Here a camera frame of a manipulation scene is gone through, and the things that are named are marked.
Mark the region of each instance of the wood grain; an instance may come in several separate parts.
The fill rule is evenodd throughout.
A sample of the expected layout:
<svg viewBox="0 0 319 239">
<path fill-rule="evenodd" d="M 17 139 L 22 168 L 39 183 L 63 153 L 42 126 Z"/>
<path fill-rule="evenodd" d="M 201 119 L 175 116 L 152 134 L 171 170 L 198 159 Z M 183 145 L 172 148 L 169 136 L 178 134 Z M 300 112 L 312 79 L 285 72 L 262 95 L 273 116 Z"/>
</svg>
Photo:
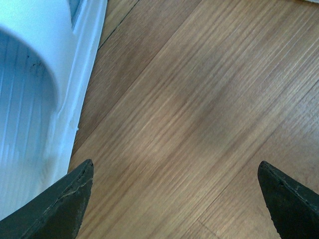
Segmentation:
<svg viewBox="0 0 319 239">
<path fill-rule="evenodd" d="M 73 152 L 175 33 L 200 0 L 140 1 L 98 51 Z"/>
<path fill-rule="evenodd" d="M 110 37 L 139 0 L 109 0 L 99 47 Z"/>
<path fill-rule="evenodd" d="M 278 152 L 268 142 L 317 87 L 318 17 L 301 1 L 140 0 L 99 50 L 88 88 L 70 164 L 95 163 L 79 238 L 204 228 L 276 238 L 256 163 Z"/>
<path fill-rule="evenodd" d="M 183 235 L 184 239 L 219 239 L 199 221 L 196 221 Z"/>
<path fill-rule="evenodd" d="M 222 238 L 279 239 L 266 210 L 257 169 L 267 160 L 319 193 L 319 84 L 288 115 L 200 218 Z"/>
</svg>

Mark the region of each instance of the hardwood floor plank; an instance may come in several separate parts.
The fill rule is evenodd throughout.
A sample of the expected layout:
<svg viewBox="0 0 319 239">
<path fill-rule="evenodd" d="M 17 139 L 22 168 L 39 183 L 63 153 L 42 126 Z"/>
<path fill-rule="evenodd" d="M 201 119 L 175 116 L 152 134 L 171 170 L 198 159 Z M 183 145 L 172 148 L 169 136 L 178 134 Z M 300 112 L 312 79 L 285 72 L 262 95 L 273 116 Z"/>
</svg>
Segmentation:
<svg viewBox="0 0 319 239">
<path fill-rule="evenodd" d="M 319 84 L 306 95 L 200 220 L 225 239 L 279 239 L 257 179 L 267 160 L 319 193 Z"/>
<path fill-rule="evenodd" d="M 312 6 L 203 0 L 103 117 L 114 103 L 95 74 L 84 122 L 97 127 L 70 165 L 95 163 L 79 238 L 181 238 L 317 82 Z"/>
<path fill-rule="evenodd" d="M 73 153 L 200 1 L 140 0 L 133 8 L 98 51 Z"/>
<path fill-rule="evenodd" d="M 109 0 L 99 47 L 120 25 L 139 0 Z"/>
<path fill-rule="evenodd" d="M 203 224 L 196 221 L 189 230 L 181 237 L 181 239 L 221 239 L 214 235 Z"/>
</svg>

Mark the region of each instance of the wooden floor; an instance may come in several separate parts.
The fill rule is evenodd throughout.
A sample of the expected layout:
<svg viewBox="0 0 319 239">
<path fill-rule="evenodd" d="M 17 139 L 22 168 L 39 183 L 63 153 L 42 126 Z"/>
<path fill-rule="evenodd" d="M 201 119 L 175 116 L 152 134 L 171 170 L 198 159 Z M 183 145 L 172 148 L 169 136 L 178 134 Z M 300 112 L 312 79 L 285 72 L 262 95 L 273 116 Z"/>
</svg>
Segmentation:
<svg viewBox="0 0 319 239">
<path fill-rule="evenodd" d="M 110 0 L 70 170 L 79 239 L 278 239 L 267 160 L 319 192 L 319 5 Z"/>
</svg>

